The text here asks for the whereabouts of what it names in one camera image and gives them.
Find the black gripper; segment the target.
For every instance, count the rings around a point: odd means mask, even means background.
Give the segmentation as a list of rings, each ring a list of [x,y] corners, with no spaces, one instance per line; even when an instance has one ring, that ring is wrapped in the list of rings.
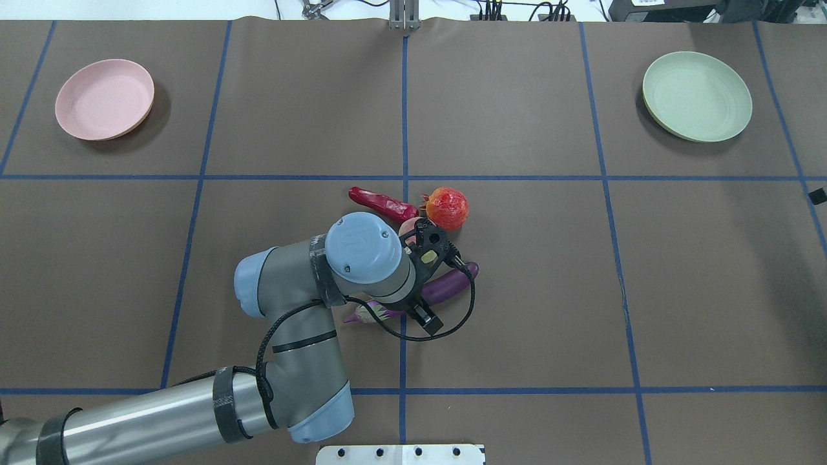
[[[417,218],[410,230],[401,233],[401,244],[413,264],[417,285],[428,282],[440,265],[461,268],[461,254],[447,232],[426,218]]]

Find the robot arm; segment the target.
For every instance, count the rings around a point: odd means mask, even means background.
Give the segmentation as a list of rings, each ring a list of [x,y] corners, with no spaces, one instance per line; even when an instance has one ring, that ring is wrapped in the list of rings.
[[[375,300],[426,331],[446,336],[423,298],[440,265],[473,285],[446,232],[420,218],[398,235],[374,214],[353,212],[321,235],[244,258],[235,294],[265,318],[253,367],[212,373],[94,409],[74,408],[38,423],[2,421],[3,464],[147,464],[239,444],[285,429],[299,444],[339,435],[354,419],[333,310]]]

